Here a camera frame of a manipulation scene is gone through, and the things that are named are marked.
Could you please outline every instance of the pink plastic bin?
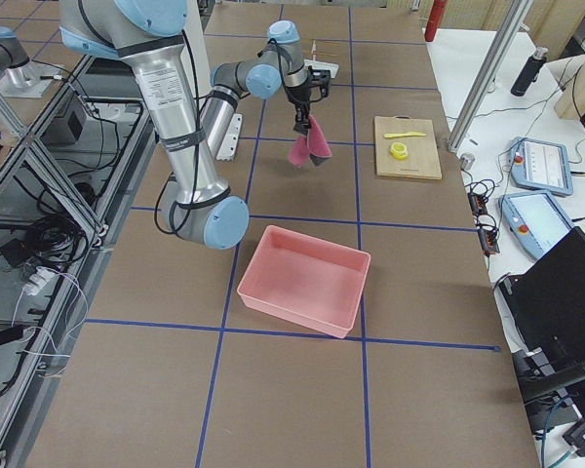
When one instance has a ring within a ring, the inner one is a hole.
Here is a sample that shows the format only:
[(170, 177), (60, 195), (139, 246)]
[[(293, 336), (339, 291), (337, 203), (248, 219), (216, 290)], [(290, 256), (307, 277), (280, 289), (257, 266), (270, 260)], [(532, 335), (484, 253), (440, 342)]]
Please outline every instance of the pink plastic bin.
[(343, 338), (370, 263), (366, 252), (267, 226), (237, 291), (251, 309)]

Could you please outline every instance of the wooden cutting board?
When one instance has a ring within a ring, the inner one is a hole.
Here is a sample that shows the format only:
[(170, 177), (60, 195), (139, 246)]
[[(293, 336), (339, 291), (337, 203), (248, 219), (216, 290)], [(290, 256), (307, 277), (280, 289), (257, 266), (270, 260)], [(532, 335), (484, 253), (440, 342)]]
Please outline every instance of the wooden cutting board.
[[(384, 138), (385, 134), (422, 132), (427, 136)], [(390, 154), (390, 145), (400, 142), (408, 148), (408, 159), (399, 161)], [(442, 179), (440, 158), (430, 120), (374, 118), (375, 172), (378, 176)]]

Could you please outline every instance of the red fire extinguisher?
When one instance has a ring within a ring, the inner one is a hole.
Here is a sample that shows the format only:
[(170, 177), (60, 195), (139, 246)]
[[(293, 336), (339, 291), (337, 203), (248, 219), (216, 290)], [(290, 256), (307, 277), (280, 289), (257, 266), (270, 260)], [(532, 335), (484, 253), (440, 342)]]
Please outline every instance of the red fire extinguisher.
[(427, 27), (425, 28), (425, 41), (433, 42), (436, 37), (436, 31), (440, 27), (442, 17), (445, 14), (445, 6), (448, 2), (449, 0), (434, 0), (431, 13), (429, 14), (429, 20), (427, 21)]

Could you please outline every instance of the white desk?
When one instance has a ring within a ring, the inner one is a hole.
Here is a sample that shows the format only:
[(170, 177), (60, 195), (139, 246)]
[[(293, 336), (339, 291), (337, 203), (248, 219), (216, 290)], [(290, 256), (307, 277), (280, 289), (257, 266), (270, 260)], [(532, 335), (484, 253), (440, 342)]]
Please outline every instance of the white desk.
[[(438, 88), (442, 93), (442, 101), (448, 117), (459, 115), (459, 110), (488, 52), (494, 34), (494, 31), (442, 29), (438, 31), (435, 41), (428, 44)], [(528, 107), (548, 98), (558, 89), (552, 74), (544, 67), (537, 81), (530, 86), (523, 97), (514, 97), (509, 93), (525, 61), (534, 50), (535, 46), (528, 35), (519, 33), (498, 70), (495, 91), (486, 96), (478, 114), (484, 114), (494, 109)], [(570, 76), (564, 77), (563, 81), (566, 81)], [(569, 159), (576, 161), (578, 156), (574, 145), (585, 137), (585, 130), (577, 121), (559, 119), (555, 113), (554, 105), (561, 94), (561, 91), (558, 91), (548, 101), (541, 117), (527, 136), (564, 144), (567, 147)], [(497, 156), (509, 148), (513, 138), (525, 136), (527, 129), (540, 114), (543, 106), (544, 103), (540, 103), (529, 110), (499, 112), (475, 119), (468, 137), (464, 139), (457, 152), (457, 154), (469, 152), (475, 155), (476, 161), (470, 171), (474, 180), (482, 178), (500, 180), (501, 173), (497, 167)], [(448, 124), (451, 128), (454, 122), (454, 119), (448, 118)], [(580, 144), (579, 150), (583, 156), (583, 162), (572, 164), (571, 168), (573, 171), (585, 172), (585, 141)], [(504, 154), (501, 161), (504, 163), (506, 158), (507, 156)], [(487, 210), (496, 220), (500, 218), (498, 197), (503, 193), (523, 191), (523, 189), (516, 187), (511, 180), (508, 183), (507, 177), (508, 175), (505, 174), (503, 182), (500, 187), (496, 188), (487, 204)], [(469, 181), (469, 177), (464, 175), (464, 180)], [(566, 198), (558, 198), (558, 201), (570, 217), (581, 217), (585, 215), (585, 177), (574, 177), (572, 182), (574, 194)], [(577, 224), (585, 231), (585, 221)], [(494, 255), (490, 260), (489, 277), (492, 282), (505, 273), (524, 273), (534, 263), (521, 248), (504, 221), (500, 228), (499, 248), (501, 254)], [(506, 325), (508, 343), (512, 351), (515, 351), (521, 347), (521, 343), (517, 339), (515, 326), (510, 318), (511, 314), (499, 293), (497, 293), (496, 302)], [(547, 465), (552, 464), (567, 450), (567, 444), (561, 438), (561, 434), (565, 430), (564, 426), (560, 426), (548, 436), (546, 441)], [(564, 463), (564, 466), (585, 468), (585, 458), (573, 455)]]

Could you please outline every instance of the black bottle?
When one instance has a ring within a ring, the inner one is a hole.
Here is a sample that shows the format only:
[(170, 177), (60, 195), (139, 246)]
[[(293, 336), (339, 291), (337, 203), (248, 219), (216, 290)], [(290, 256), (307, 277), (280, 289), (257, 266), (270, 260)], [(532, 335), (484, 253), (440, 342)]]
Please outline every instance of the black bottle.
[(539, 70), (546, 63), (546, 53), (548, 49), (545, 47), (538, 47), (531, 57), (525, 63), (523, 71), (520, 72), (516, 83), (511, 87), (511, 94), (514, 96), (524, 96), (531, 83), (537, 80)]

